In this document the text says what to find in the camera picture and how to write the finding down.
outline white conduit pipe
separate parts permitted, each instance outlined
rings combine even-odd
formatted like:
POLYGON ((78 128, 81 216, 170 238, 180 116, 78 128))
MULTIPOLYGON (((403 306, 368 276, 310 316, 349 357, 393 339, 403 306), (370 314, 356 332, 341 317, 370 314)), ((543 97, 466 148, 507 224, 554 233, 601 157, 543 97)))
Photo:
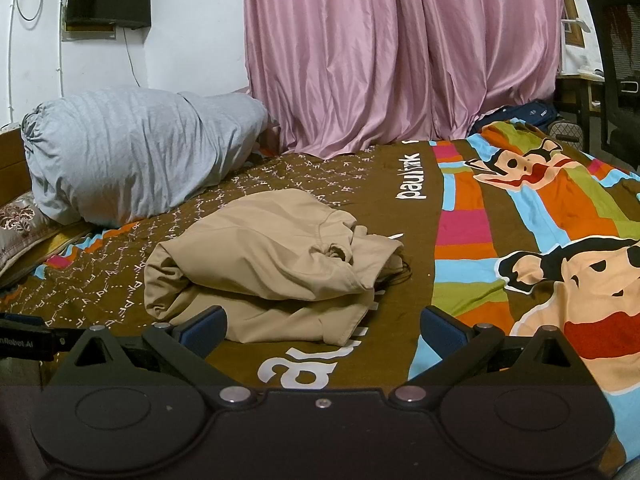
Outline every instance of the white conduit pipe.
POLYGON ((11 0, 10 14, 9 14, 9 34, 7 46, 6 46, 6 98, 8 102, 7 108, 9 109, 9 124, 14 122, 14 98, 11 93, 11 47, 12 38, 14 36, 14 14, 15 14, 15 0, 11 0))
POLYGON ((65 87, 62 82, 62 27, 63 17, 62 13, 65 7, 65 0, 60 0, 60 13, 58 16, 58 78, 60 82, 60 97, 65 96, 65 87))

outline satin curtain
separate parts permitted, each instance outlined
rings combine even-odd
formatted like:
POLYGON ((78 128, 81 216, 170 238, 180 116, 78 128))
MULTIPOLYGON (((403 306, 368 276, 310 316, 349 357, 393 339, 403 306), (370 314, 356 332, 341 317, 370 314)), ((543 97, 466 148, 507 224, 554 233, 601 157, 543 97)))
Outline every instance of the satin curtain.
POLYGON ((245 0, 252 94, 283 153, 461 139, 549 97, 563 0, 245 0))

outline white lamp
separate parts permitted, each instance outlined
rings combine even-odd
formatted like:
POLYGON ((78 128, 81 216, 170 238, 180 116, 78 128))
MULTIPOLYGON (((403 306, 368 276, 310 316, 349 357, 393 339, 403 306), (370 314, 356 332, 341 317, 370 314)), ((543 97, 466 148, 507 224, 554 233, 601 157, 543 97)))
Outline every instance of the white lamp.
POLYGON ((560 44, 562 47, 562 70, 561 73, 565 74, 566 73, 566 37, 564 35, 564 24, 565 23, 575 23, 575 25, 578 25, 584 32, 586 33, 590 33, 591 29, 589 28, 589 25, 587 25, 584 20, 580 20, 580 19, 575 19, 575 20, 560 20, 561 23, 561 34, 560 34, 560 44))

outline pillow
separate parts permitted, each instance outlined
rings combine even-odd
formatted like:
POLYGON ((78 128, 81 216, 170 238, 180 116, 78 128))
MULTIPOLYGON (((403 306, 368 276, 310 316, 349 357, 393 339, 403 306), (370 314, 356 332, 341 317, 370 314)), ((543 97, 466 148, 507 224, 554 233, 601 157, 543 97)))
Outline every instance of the pillow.
POLYGON ((48 218, 35 205, 31 191, 1 207, 0 288, 13 285, 52 254, 90 231, 91 226, 85 222, 63 228, 48 218))
POLYGON ((245 94, 112 88, 41 104, 22 138, 44 214, 118 228, 219 184, 267 123, 264 105, 245 94))

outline khaki garment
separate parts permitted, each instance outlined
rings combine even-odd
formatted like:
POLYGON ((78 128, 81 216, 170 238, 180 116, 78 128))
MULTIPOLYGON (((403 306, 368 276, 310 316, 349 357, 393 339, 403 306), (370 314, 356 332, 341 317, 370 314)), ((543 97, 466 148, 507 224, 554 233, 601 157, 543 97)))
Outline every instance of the khaki garment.
POLYGON ((376 281, 402 270, 401 248, 305 191, 252 194, 156 246, 145 306, 180 324, 221 305, 232 341, 343 346, 373 307, 376 281))

